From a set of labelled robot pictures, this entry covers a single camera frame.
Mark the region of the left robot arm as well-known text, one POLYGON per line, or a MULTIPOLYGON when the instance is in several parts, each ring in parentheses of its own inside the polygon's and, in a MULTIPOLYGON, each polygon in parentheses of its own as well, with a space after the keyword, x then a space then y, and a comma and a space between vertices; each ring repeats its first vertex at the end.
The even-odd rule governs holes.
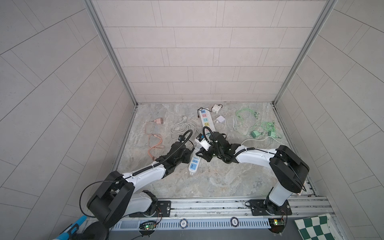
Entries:
POLYGON ((186 147, 192 131, 188 130, 172 144, 170 151, 147 167, 132 173, 111 172, 99 181, 99 188, 87 202, 89 218, 96 218, 106 228, 123 217, 151 217, 158 212, 158 198, 144 187, 172 174, 176 167, 191 160, 193 150, 186 147))

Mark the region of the small blue-socket power strip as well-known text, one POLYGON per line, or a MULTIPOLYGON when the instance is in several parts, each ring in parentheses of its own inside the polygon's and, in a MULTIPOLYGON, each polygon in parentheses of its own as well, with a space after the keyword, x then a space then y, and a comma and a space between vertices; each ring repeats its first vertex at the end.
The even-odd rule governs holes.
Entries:
POLYGON ((189 173, 191 176, 197 172, 198 167, 200 165, 200 161, 201 161, 200 157, 193 155, 193 157, 190 161, 189 167, 188 167, 188 170, 189 170, 189 173))

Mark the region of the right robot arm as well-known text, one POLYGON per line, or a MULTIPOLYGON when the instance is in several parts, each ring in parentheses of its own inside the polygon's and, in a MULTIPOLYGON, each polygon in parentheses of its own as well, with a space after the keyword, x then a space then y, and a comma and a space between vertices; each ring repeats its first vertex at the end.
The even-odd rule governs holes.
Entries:
POLYGON ((199 134, 195 141, 202 147, 197 156, 210 162, 217 157, 226 164, 254 164, 271 169, 278 182, 264 200, 249 200, 246 207, 254 216, 292 214, 288 198, 305 190, 310 167, 289 147, 261 150, 241 144, 230 144, 224 134, 213 132, 206 137, 199 134))

